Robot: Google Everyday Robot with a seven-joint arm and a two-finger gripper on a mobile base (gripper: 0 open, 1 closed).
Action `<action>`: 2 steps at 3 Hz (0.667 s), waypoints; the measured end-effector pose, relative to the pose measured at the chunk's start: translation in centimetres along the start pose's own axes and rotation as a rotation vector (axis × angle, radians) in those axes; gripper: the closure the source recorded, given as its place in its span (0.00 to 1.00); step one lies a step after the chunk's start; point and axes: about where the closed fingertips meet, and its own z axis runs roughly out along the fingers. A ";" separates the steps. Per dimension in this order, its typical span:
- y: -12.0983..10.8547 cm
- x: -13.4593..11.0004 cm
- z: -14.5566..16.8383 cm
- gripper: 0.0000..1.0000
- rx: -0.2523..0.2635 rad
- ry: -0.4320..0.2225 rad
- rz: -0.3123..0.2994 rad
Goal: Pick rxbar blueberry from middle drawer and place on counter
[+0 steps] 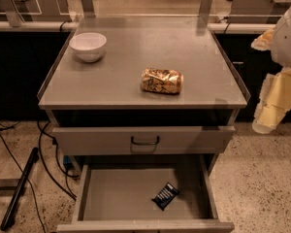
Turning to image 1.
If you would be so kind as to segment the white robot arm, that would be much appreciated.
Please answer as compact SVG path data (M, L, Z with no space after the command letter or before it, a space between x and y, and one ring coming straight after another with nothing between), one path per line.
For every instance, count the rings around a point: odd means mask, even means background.
M251 47L269 50L272 61L282 66L280 72L264 79L252 122L255 132L269 134L291 110L291 6L275 27L256 38Z

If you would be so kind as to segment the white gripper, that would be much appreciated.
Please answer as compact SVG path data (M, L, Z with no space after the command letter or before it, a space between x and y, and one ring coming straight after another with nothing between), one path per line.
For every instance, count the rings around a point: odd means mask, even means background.
M274 29L270 28L254 39L255 50L270 50ZM252 129L260 134L269 134L277 128L291 110L291 68L284 67L276 75L268 74L264 79L256 106Z

